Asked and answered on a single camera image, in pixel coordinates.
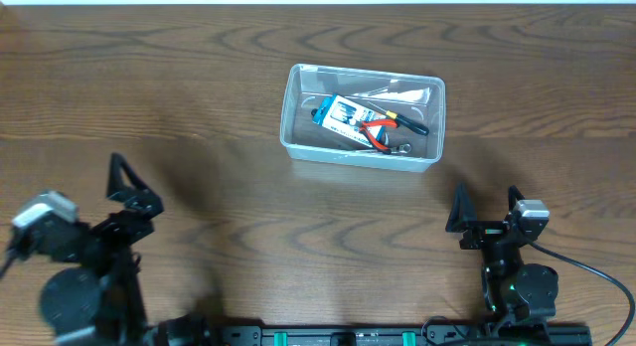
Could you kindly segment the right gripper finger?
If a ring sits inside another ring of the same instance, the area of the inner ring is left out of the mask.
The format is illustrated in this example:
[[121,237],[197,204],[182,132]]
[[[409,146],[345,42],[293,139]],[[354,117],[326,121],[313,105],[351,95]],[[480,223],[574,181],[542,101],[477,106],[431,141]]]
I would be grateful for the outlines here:
[[510,210],[513,210],[519,201],[525,199],[525,196],[521,193],[516,185],[512,185],[508,188],[508,206]]
[[476,221],[477,214],[466,185],[459,183],[455,189],[454,199],[445,231],[447,233],[462,233],[471,229],[471,224]]

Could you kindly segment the red-handled pliers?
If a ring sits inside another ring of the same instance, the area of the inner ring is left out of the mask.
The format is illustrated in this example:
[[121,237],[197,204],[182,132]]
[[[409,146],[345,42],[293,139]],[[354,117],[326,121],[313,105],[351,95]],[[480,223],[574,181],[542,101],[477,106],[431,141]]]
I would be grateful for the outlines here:
[[387,128],[397,128],[398,124],[390,118],[358,121],[352,125],[355,132],[361,136],[362,143],[373,150],[391,154],[391,149],[384,143],[384,135]]

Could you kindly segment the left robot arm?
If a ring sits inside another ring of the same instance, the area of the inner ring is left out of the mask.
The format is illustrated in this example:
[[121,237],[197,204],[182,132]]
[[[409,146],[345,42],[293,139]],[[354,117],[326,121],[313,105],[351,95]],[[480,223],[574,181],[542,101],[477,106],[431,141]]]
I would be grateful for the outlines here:
[[141,256],[132,246],[153,233],[152,220],[164,207],[119,153],[110,157],[106,197],[123,208],[95,226],[82,222],[77,205],[54,190],[37,195],[12,220],[7,264],[32,255],[67,264],[39,298],[56,344],[212,344],[201,315],[148,322],[137,277]]

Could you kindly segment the yellow black screwdriver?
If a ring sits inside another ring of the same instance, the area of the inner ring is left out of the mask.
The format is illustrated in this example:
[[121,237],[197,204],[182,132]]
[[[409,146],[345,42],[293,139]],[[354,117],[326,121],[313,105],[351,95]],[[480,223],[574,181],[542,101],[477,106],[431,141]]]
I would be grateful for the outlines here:
[[383,109],[379,107],[378,105],[373,104],[372,102],[369,102],[369,106],[373,110],[376,110],[377,112],[382,113],[389,119],[394,120],[397,124],[403,125],[404,127],[408,128],[409,130],[411,130],[412,132],[416,134],[423,135],[423,136],[427,136],[429,134],[429,129],[420,122],[410,119],[400,113]]

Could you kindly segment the blue and white box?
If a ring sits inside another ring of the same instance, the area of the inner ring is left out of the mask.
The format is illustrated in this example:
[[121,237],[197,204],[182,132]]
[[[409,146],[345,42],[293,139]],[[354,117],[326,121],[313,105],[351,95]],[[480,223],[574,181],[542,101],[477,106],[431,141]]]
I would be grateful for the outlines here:
[[319,113],[312,116],[313,123],[362,145],[365,144],[362,143],[361,136],[352,128],[355,121],[386,118],[383,114],[338,94],[325,97],[318,109]]

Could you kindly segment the silver double-ended wrench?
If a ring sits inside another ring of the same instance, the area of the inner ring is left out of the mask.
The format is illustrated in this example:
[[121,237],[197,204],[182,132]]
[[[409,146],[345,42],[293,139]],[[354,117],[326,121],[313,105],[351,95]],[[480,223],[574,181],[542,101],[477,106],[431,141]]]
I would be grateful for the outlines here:
[[[387,153],[389,154],[408,154],[411,152],[411,145],[409,143],[406,144],[402,144],[399,146],[395,146],[395,147],[390,147],[387,150]],[[359,153],[379,153],[379,150],[377,149],[362,149],[359,150]]]

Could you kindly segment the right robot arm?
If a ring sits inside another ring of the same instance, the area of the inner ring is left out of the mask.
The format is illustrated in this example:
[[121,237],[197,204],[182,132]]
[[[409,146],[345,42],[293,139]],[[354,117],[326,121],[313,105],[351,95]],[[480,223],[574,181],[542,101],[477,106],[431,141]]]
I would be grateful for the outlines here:
[[557,272],[546,265],[525,263],[521,248],[534,242],[548,224],[550,212],[540,200],[527,199],[516,186],[508,189],[509,210],[501,221],[477,217],[467,188],[459,184],[445,227],[459,234],[462,250],[482,255],[482,291],[491,318],[483,326],[490,337],[531,334],[547,328],[556,315]]

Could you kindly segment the clear plastic container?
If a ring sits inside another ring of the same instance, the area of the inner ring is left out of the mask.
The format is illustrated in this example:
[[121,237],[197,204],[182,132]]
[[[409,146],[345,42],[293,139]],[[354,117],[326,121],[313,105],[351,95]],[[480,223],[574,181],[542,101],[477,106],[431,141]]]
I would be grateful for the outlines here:
[[293,159],[420,173],[442,156],[445,120],[438,77],[297,64],[280,142]]

